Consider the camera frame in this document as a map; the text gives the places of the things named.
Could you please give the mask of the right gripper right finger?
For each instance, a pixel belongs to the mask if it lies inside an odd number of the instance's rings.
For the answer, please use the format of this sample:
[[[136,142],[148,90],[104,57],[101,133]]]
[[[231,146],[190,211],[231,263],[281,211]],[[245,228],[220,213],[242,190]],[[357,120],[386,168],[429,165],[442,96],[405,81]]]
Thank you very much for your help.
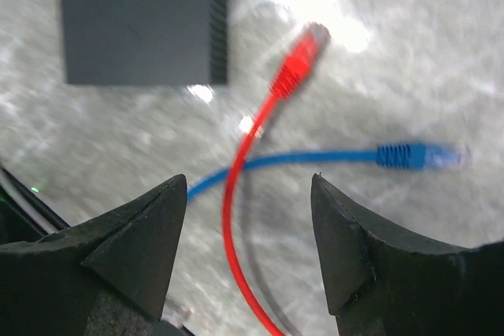
[[[503,244],[464,248],[359,205],[321,175],[313,233],[328,311],[341,335],[500,335]]]

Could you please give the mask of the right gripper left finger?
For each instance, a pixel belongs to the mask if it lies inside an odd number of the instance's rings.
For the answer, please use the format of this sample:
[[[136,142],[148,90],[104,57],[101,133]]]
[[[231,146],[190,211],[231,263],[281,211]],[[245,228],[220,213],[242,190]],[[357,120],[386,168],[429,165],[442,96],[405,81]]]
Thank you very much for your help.
[[[45,234],[1,200],[4,335],[178,335],[161,314],[187,207],[175,175],[91,220]]]

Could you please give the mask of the black network switch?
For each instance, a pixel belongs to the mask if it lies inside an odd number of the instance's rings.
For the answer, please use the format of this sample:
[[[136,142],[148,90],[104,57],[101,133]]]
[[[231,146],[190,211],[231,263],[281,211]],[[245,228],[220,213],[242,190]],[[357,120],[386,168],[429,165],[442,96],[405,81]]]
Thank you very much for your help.
[[[228,81],[228,0],[61,0],[72,85]]]

